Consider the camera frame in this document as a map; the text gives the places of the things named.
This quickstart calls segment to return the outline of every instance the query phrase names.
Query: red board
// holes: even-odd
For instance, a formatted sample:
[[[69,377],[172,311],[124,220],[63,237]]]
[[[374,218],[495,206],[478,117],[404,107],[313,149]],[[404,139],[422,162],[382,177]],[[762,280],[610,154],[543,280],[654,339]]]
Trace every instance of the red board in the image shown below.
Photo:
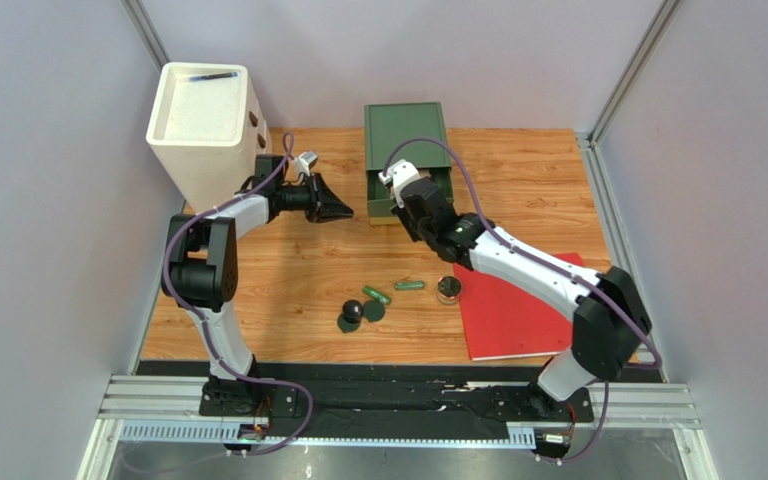
[[[576,253],[557,258],[582,266]],[[490,275],[455,265],[461,280],[461,320],[470,358],[553,355],[570,347],[573,326],[546,303],[514,285]]]

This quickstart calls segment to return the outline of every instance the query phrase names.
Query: gray wall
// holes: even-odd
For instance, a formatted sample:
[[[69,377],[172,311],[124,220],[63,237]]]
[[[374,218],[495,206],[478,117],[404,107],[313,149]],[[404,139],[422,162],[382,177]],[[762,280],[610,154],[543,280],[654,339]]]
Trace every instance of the gray wall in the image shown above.
[[[144,0],[171,60],[251,70],[270,125],[360,127],[439,100],[451,127],[588,130],[660,0]]]
[[[181,197],[117,1],[0,1],[0,478],[73,478]]]
[[[721,478],[768,478],[768,2],[685,2],[602,153]]]

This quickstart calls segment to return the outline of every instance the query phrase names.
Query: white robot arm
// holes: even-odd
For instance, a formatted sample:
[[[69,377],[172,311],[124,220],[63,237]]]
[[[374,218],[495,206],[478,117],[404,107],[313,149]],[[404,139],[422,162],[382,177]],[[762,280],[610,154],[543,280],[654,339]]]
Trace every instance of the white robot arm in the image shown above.
[[[285,210],[302,210],[311,223],[350,218],[354,212],[325,184],[322,176],[312,173],[316,154],[304,152],[293,160],[301,182],[285,182],[286,170],[268,184],[260,186],[280,168],[279,155],[259,155],[250,179],[258,194],[243,196],[219,213],[204,217],[184,232],[175,244],[169,262],[170,279],[176,294],[192,306],[186,311],[198,325],[198,332],[210,357],[210,374],[219,381],[235,382],[237,376],[256,376],[256,360],[242,339],[233,308],[238,282],[236,241],[251,230],[272,221]],[[172,217],[169,242],[192,215]],[[207,258],[194,258],[189,252],[203,248]],[[162,288],[169,293],[164,281]]]
[[[571,348],[548,362],[535,382],[536,396],[546,395],[548,412],[596,379],[617,379],[640,339],[614,307],[623,309],[645,335],[651,327],[627,272],[612,267],[603,274],[568,264],[477,214],[457,214],[440,188],[406,160],[379,178],[391,188],[392,211],[414,241],[426,242],[446,262],[516,285],[573,323]]]

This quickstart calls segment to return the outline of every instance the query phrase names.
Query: green drawer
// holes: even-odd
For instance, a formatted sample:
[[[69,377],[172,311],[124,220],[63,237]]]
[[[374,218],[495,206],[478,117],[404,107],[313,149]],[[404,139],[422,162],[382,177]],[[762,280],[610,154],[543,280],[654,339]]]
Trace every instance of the green drawer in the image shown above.
[[[401,142],[416,137],[432,137],[447,142],[446,126],[440,102],[367,105],[364,108],[366,129],[366,181],[369,223],[385,225],[399,223],[390,213],[393,201],[378,180],[387,157]],[[403,148],[393,161],[405,159],[419,170],[428,170],[446,199],[452,203],[451,160],[437,145],[417,142]]]

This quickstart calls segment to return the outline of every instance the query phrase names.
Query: white container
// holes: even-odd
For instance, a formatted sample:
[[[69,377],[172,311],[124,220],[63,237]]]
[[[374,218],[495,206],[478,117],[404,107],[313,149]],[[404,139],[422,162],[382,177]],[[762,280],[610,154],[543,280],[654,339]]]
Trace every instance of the white container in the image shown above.
[[[197,78],[216,74],[233,76]],[[241,65],[166,64],[147,143],[196,212],[229,200],[253,175],[256,156],[271,153],[248,70]]]

